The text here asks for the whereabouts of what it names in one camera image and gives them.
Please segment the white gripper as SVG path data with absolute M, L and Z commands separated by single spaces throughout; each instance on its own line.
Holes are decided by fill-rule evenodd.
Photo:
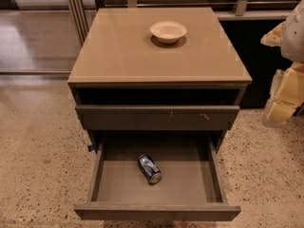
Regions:
M 283 26 L 284 22 L 264 34 L 260 43 L 268 47 L 280 47 Z M 292 63 L 284 72 L 275 99 L 277 103 L 269 99 L 263 111 L 262 123 L 266 127 L 281 127 L 294 115 L 295 108 L 304 103 L 304 64 Z

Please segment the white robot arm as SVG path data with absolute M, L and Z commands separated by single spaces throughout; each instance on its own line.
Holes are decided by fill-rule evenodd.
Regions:
M 265 34 L 260 43 L 280 47 L 281 56 L 292 62 L 286 70 L 275 72 L 262 117 L 265 126 L 280 127 L 304 103 L 304 0 L 284 22 Z

